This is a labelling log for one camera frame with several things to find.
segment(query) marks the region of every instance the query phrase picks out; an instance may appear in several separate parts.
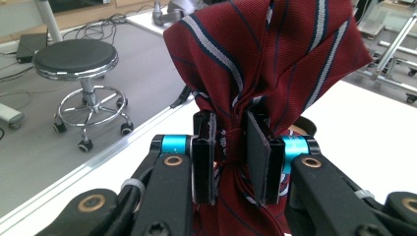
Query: round stool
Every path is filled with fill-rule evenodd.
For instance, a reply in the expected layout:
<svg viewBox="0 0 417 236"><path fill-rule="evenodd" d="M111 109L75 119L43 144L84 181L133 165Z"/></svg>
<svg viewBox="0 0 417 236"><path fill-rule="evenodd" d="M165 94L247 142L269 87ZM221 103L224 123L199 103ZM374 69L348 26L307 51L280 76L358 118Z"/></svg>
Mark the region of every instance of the round stool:
<svg viewBox="0 0 417 236"><path fill-rule="evenodd" d="M56 81L81 82L81 89L73 91L61 101L54 117L53 127L57 133L65 132L66 125L81 127L83 139L78 147L82 151L92 149L92 142L87 136L87 126L103 124L122 116L126 120L121 126L122 135L127 135L134 129L129 117L122 112L128 104L126 96L115 88L94 86L91 82L91 79L103 77L106 72L113 69L118 60L116 48L95 39L56 42L39 50L33 57L33 66L42 77ZM111 94L104 99L98 99L98 90L110 91ZM71 103L71 98L77 94L82 95L80 105L66 107ZM117 108L103 106L111 100L115 100Z"/></svg>

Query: desk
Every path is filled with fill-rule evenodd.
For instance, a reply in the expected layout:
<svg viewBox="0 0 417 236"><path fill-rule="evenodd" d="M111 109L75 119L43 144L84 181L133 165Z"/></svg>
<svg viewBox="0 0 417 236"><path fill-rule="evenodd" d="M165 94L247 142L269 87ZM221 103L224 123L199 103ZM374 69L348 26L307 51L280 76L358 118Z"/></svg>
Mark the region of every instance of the desk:
<svg viewBox="0 0 417 236"><path fill-rule="evenodd" d="M154 135L192 134L192 115L198 107L192 98L188 102L160 112L109 147L105 151L108 155L98 155L48 188L49 193L40 193L30 204L13 211L14 215L6 215L9 219L0 219L0 234L38 232L68 201L87 190L106 188L118 193L148 153ZM379 202L394 191L417 193L417 109L339 82L303 116L317 125L316 140L323 154L359 186L374 193Z"/></svg>

